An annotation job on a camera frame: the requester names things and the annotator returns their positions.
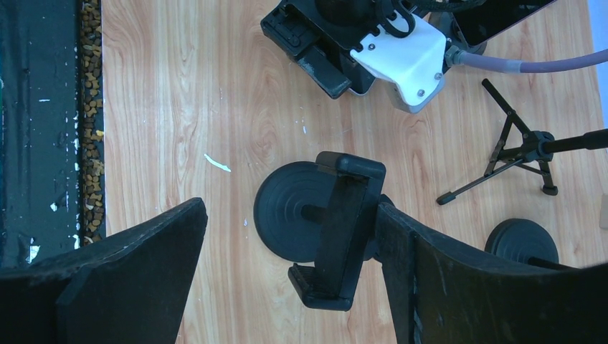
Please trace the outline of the grey round stand base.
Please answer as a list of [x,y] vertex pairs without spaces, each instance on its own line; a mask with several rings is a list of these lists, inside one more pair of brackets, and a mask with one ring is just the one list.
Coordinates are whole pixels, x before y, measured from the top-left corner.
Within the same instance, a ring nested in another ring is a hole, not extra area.
[[481,43],[479,45],[469,45],[463,36],[463,33],[458,27],[454,15],[449,12],[432,12],[430,14],[428,22],[440,30],[447,38],[452,42],[452,45],[464,49],[469,53],[483,55],[487,43]]

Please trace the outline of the black phone stand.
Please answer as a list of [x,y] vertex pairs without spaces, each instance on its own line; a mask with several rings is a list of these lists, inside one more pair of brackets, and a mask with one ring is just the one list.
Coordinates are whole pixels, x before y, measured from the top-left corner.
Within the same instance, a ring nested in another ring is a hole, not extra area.
[[559,262],[559,253],[551,235],[528,219],[507,219],[497,225],[488,237],[484,251],[510,261],[551,270],[573,267]]
[[365,261],[378,259],[375,222],[383,163],[323,151],[273,171],[253,208],[264,245],[292,262],[288,278],[308,308],[348,311]]

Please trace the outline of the black smartphone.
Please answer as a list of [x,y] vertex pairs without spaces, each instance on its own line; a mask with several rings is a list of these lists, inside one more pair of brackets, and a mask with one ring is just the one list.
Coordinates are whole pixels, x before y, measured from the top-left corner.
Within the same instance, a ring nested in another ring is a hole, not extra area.
[[478,46],[552,4],[552,0],[489,0],[453,14],[464,41]]
[[365,95],[376,80],[361,64],[346,54],[339,54],[339,65],[344,76],[351,81],[349,91],[353,94]]

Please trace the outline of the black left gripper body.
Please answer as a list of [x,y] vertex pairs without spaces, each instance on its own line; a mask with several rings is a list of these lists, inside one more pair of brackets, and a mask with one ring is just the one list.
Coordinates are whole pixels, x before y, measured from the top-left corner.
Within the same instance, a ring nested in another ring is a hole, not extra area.
[[414,15],[401,1],[281,1],[280,8],[343,50],[362,50],[370,34],[402,39],[414,32]]

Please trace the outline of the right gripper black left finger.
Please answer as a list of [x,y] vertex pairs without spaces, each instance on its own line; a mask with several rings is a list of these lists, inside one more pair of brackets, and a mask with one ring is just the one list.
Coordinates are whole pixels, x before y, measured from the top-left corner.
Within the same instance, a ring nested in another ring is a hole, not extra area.
[[3,343],[175,343],[208,222],[193,198],[99,242],[1,271]]

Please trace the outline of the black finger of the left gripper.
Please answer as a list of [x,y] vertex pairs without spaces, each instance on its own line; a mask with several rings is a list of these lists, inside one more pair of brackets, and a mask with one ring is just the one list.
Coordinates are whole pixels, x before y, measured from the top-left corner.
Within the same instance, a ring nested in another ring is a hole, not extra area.
[[320,33],[306,22],[294,5],[277,5],[262,19],[260,26],[263,34],[281,48],[330,98],[340,97],[351,86],[352,81],[330,62],[321,49]]

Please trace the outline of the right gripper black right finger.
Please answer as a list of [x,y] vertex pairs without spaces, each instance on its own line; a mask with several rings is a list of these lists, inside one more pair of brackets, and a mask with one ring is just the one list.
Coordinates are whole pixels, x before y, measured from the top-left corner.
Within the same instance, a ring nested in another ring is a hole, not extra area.
[[376,240],[399,343],[605,343],[607,266],[510,261],[380,204]]

